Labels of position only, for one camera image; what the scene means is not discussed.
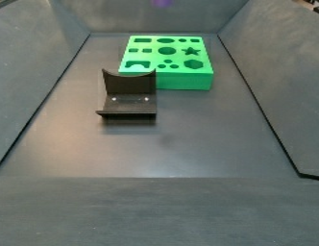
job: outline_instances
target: gray wall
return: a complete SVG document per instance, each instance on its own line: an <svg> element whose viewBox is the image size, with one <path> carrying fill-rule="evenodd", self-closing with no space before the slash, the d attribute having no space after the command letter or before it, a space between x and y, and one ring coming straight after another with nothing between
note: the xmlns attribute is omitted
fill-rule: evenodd
<svg viewBox="0 0 319 246"><path fill-rule="evenodd" d="M60 0L98 33L216 33L246 1L173 0L170 7L161 9L151 4L153 0Z"/></svg>
<svg viewBox="0 0 319 246"><path fill-rule="evenodd" d="M319 14L250 0L220 36L300 172L319 176Z"/></svg>
<svg viewBox="0 0 319 246"><path fill-rule="evenodd" d="M0 9L0 159L87 36L52 0Z"/></svg>

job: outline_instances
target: green shape sorter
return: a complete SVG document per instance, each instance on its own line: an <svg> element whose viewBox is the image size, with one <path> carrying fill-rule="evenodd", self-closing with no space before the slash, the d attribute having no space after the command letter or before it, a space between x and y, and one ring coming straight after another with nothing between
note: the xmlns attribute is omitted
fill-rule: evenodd
<svg viewBox="0 0 319 246"><path fill-rule="evenodd" d="M157 88L209 90L213 69L201 37L130 36L118 69L139 75L155 69Z"/></svg>

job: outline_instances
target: purple light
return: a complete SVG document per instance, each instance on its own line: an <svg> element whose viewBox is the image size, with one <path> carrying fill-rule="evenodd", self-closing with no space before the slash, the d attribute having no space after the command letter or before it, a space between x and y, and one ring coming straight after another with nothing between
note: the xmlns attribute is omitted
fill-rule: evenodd
<svg viewBox="0 0 319 246"><path fill-rule="evenodd" d="M174 0L151 0L153 5L158 8L167 8Z"/></svg>

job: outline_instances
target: black plastic bracket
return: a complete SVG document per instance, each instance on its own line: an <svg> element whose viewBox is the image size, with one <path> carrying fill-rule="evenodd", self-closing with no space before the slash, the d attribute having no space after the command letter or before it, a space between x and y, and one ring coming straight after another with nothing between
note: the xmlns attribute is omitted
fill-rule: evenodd
<svg viewBox="0 0 319 246"><path fill-rule="evenodd" d="M107 97L97 113L107 119L153 119L157 114L155 70L141 76L119 76L102 71Z"/></svg>

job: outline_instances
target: star-shaped hole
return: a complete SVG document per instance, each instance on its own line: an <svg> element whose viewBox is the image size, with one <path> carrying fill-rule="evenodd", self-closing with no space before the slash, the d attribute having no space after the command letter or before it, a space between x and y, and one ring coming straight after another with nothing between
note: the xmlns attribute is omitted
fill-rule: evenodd
<svg viewBox="0 0 319 246"><path fill-rule="evenodd" d="M182 51L185 52L186 56L189 56L189 55L197 55L198 56L198 52L201 50L195 50L194 48L189 47L187 49L183 49Z"/></svg>

